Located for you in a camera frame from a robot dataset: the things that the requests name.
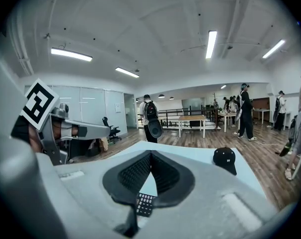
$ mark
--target office chair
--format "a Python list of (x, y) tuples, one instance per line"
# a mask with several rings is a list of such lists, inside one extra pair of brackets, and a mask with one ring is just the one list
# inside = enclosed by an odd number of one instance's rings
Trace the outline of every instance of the office chair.
[(115, 143), (115, 139), (122, 140), (122, 138), (116, 136), (117, 133), (121, 132), (120, 130), (117, 129), (118, 126), (112, 129), (112, 126), (109, 126), (107, 120), (108, 120), (108, 119), (107, 119), (106, 117), (104, 117), (104, 118), (102, 119), (102, 121), (103, 121), (103, 123), (104, 123), (104, 126), (108, 126), (108, 127), (110, 128), (110, 130), (111, 130), (111, 131), (110, 131), (110, 134), (109, 134), (110, 140), (113, 140), (113, 143)]

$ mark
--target wooden table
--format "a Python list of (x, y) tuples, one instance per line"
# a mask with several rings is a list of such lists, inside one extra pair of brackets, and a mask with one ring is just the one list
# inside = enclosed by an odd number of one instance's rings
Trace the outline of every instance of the wooden table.
[[(224, 132), (226, 132), (226, 127), (227, 127), (227, 118), (230, 119), (230, 117), (236, 116), (236, 113), (218, 113), (218, 115), (222, 116), (225, 118), (225, 129)], [(240, 120), (237, 121), (238, 123), (238, 129), (240, 129)]]
[(178, 118), (179, 123), (179, 138), (180, 138), (180, 132), (182, 131), (182, 122), (183, 121), (199, 121), (199, 131), (203, 129), (203, 135), (202, 138), (205, 138), (205, 116), (204, 115), (192, 115), (192, 116), (180, 116)]

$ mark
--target white ceiling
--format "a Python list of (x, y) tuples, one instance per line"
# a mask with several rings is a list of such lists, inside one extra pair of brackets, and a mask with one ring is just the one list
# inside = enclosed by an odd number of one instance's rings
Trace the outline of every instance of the white ceiling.
[[(222, 70), (227, 76), (240, 61), (264, 70), (261, 56), (280, 39), (287, 40), (283, 49), (288, 50), (297, 33), (297, 24), (282, 8), (277, 0), (23, 0), (8, 20), (11, 47), (6, 53), (18, 61), (14, 49), (25, 50), (26, 68), (12, 66), (19, 77), (70, 73), (136, 88), (208, 71)], [(218, 35), (207, 61), (210, 30)], [(51, 47), (64, 44), (93, 60), (50, 54)], [(246, 64), (239, 69), (251, 69)], [(116, 72), (116, 67), (138, 68), (140, 78)]]

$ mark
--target fluorescent light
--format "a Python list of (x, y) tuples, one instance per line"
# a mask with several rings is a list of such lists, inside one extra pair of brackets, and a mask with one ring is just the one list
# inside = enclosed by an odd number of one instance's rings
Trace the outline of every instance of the fluorescent light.
[(262, 58), (268, 58), (272, 53), (274, 53), (280, 46), (282, 46), (286, 41), (280, 40), (270, 51), (268, 51)]
[(120, 68), (120, 67), (116, 68), (115, 70), (116, 70), (116, 71), (119, 71), (119, 72), (121, 72), (121, 73), (130, 75), (130, 76), (133, 76), (134, 78), (138, 78), (138, 77), (139, 77), (137, 74), (133, 74), (133, 73), (131, 73), (131, 72), (129, 72), (129, 71), (126, 71), (126, 70), (124, 70), (124, 69), (122, 69), (122, 68)]
[(55, 55), (61, 55), (61, 56), (66, 56), (66, 57), (71, 57), (71, 58), (82, 59), (82, 60), (89, 61), (89, 62), (92, 60), (92, 57), (90, 57), (90, 56), (83, 55), (83, 54), (80, 54), (80, 53), (76, 53), (76, 52), (73, 52), (73, 51), (68, 51), (68, 50), (52, 48), (51, 53), (55, 54)]
[(211, 58), (212, 52), (214, 51), (216, 38), (217, 38), (217, 31), (208, 32), (208, 46), (207, 46), (206, 58)]

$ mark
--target black cap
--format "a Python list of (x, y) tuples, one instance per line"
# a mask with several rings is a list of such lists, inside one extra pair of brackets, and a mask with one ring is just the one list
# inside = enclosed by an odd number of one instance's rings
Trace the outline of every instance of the black cap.
[(231, 148), (218, 148), (214, 152), (213, 161), (215, 165), (224, 168), (233, 175), (237, 175), (235, 160), (236, 155)]

